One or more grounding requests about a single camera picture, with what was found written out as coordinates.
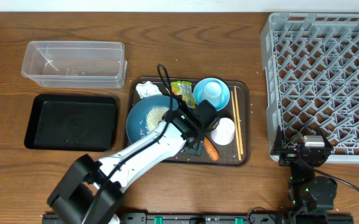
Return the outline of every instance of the wire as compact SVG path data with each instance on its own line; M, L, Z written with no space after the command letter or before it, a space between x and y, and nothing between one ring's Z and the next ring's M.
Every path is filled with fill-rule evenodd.
M162 68L164 70L164 74L166 76L167 79L167 83L164 81L163 76L161 75L161 71L160 68ZM169 74L167 69L165 68L165 66L163 66L162 64L158 64L157 65L157 72L159 73L161 82L164 84L164 86L168 89L169 91L169 111L172 111L172 99L174 97L174 94L172 92L171 89L171 82L169 80ZM109 175L106 176L105 178L105 182L100 186L99 190L96 192L95 194L95 198L92 201L91 205L89 206L88 210L86 211L86 214L84 216L84 219L82 221L82 223L85 223L86 219L88 218L88 215L90 213L90 211L93 209L93 207L95 206L95 204L97 203L97 201L99 200L99 198L101 197L101 193L102 191L104 191L104 189L107 187L108 183L110 182L110 178L114 175L115 172L117 172L117 170L120 170L121 166L123 166L128 160L130 160L131 158L133 158L134 156L138 155L139 153L141 153L142 151L144 151L145 149L149 148L150 146L152 146L153 144L155 144L156 142L158 142L163 135L166 133L167 128L169 123L172 121L172 118L168 118L168 120L166 121L166 125L164 126L164 129L162 130L161 134L156 137L153 141L151 141L149 144L143 146L142 148L138 149L137 151L135 151L134 153L130 154L129 156L125 157L121 162L117 163L116 166L114 167L114 169L109 173Z
M276 219L274 219L274 218L271 216L271 214L269 214L268 211L267 211L265 208L263 208L263 207L254 207L253 209L251 209L251 210L248 212L248 214L247 214L247 220L248 220L249 223L253 223L253 222L249 219L249 215L252 214L253 211L255 212L257 209L263 209L263 210L266 212L266 214L269 215L269 217L271 217L272 221L273 221L274 223L276 223Z
M345 180L339 179L338 177L334 177L333 175L326 174L325 172L317 170L314 167L310 166L308 163L305 162L305 160L303 160L300 153L298 153L298 157L308 169L310 169L310 170L312 170L312 171L314 171L314 172L316 172L316 173L318 173L320 175L326 176L326 177L328 177L330 179L333 179L333 180L336 180L338 182L341 182L341 183L345 184L346 186L351 187L351 188L353 188L353 189L355 189L356 191L359 192L359 188L357 186L355 186L355 185L353 185L353 184L351 184L351 183L349 183L349 182L347 182Z

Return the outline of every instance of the brown serving tray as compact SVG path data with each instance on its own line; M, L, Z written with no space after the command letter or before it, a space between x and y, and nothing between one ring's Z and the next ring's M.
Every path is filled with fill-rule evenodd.
M192 83L192 90L194 86L200 81L200 79L184 79L184 78L170 78L170 81L188 81ZM164 95L168 95L168 92L164 85L161 82L159 77L140 77L133 81L130 92L129 92L129 102L128 102L128 113L131 111L132 107L139 102L141 99L136 92L136 85L139 83L144 83L150 81L153 84L157 85ZM208 166L230 166L230 167L239 167L245 165L251 157L251 139L250 139L250 102L249 102L249 91L248 87L239 81L224 81L230 91L234 91L236 88L237 99L239 104L239 115L240 115L240 126L241 126L241 135L243 139L243 151L244 154L241 156L241 160L238 158L237 146L236 146L236 137L233 141L226 145L220 146L211 140L210 135L207 137L211 140L211 143L215 146L219 153L219 160L212 161L207 152L203 150L201 156L193 156L183 152L178 153L174 157L170 157L163 162L175 163L175 164L193 164L193 165L208 165ZM220 110L219 115L221 117L227 117L233 120L233 110L231 105L231 99L226 107Z

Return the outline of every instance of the blue plate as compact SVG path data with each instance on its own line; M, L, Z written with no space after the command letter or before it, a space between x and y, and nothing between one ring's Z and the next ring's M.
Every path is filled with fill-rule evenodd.
M126 132L128 139L134 143L147 135L146 116L157 107L169 108L169 96L150 96L139 101L129 112L126 123ZM172 99L172 109L178 108L178 102Z
M205 78L205 79L199 81L193 90L194 100L196 101L196 104L200 104L202 102L203 89L204 89L205 85L209 82L217 82L221 86L222 99L221 99L220 104L217 107L215 107L215 109L217 109L217 111L222 110L229 103L230 91L229 91L228 86L223 81L221 81L217 78Z

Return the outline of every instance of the carrot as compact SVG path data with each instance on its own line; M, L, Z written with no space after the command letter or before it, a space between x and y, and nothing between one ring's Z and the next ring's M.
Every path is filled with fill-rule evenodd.
M215 147L212 145L212 143L210 142L210 140L208 140L207 138L204 139L204 149L206 150L206 152L208 153L208 156L210 156L210 158L212 159L212 161L217 161L219 160L219 154L217 149L215 149Z

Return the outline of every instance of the rice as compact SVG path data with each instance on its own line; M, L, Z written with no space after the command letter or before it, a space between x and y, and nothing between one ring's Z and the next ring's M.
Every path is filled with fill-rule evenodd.
M155 130L159 122L162 121L162 116L168 111L166 107L157 107L150 110L146 116L147 133Z

